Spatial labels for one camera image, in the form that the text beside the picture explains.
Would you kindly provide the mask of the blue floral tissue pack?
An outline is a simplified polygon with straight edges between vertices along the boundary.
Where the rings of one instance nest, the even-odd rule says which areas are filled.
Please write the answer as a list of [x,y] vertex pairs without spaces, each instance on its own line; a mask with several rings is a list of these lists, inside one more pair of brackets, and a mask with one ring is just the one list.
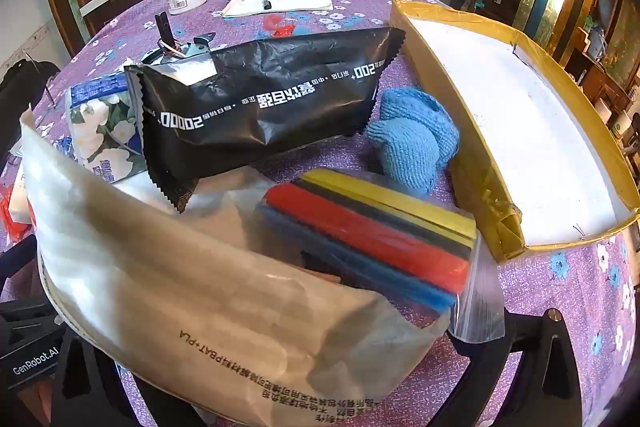
[[65,113],[74,154],[85,168],[108,183],[146,170],[136,112],[122,70],[70,87]]

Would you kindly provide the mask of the black backpack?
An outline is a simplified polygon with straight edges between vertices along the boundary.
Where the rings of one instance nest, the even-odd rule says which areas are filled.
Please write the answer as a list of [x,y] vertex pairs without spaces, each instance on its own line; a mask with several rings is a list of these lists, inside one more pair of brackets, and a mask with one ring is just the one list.
[[44,87],[51,77],[60,72],[51,62],[16,62],[4,75],[0,91],[0,167],[6,167],[10,148],[20,136],[18,120],[29,106],[41,100]]

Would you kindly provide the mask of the black snack bag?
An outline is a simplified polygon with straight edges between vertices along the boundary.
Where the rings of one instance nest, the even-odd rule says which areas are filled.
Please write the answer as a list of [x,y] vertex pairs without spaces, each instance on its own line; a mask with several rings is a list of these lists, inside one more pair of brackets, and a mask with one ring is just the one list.
[[262,39],[180,61],[126,67],[152,182],[183,212],[198,181],[371,119],[382,72],[405,40],[393,27]]

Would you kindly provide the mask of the blue knitted cloth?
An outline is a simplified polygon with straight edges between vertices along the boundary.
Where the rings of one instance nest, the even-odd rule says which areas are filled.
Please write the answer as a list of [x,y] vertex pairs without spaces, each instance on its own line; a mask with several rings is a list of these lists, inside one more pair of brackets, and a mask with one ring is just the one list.
[[418,88],[385,90],[378,120],[364,135],[385,176],[423,194],[433,191],[460,147],[460,131],[445,107]]

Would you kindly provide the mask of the translucent mailer bag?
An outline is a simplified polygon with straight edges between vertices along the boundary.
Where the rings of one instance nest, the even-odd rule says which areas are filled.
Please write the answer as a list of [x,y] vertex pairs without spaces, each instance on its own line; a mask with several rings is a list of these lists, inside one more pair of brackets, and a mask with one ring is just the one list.
[[21,115],[44,292],[79,336],[148,383],[247,426],[370,411],[449,324],[194,230],[61,154]]

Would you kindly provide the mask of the gold-edged white foam box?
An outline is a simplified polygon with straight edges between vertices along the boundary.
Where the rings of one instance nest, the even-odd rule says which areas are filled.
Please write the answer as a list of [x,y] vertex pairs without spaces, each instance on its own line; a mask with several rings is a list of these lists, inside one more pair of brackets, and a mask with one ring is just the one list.
[[575,81],[521,31],[395,0],[420,87],[460,133],[449,171],[498,262],[596,243],[639,218],[622,152]]

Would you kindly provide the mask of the white notepad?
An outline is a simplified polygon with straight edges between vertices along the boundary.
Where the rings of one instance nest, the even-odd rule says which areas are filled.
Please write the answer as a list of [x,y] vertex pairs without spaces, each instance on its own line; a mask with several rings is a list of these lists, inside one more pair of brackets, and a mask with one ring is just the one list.
[[299,11],[329,11],[332,0],[269,0],[272,9],[265,11],[260,0],[230,0],[221,11],[224,18],[238,18],[252,15]]

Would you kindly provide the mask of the red and blue cloth scrap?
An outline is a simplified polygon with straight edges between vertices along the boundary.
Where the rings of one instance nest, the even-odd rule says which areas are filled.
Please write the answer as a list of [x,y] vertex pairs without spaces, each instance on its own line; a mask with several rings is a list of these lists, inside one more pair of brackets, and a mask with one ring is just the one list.
[[309,35],[311,30],[292,17],[281,14],[265,15],[262,18],[262,31],[268,38],[288,38]]

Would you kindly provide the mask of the bagged colourful sponge strips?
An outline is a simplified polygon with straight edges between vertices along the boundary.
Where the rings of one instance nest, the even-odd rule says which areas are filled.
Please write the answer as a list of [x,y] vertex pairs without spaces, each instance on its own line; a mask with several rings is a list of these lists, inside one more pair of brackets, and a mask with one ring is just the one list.
[[314,265],[448,314],[457,340],[506,332],[496,262],[475,219],[455,205],[379,174],[318,168],[270,187],[258,209]]

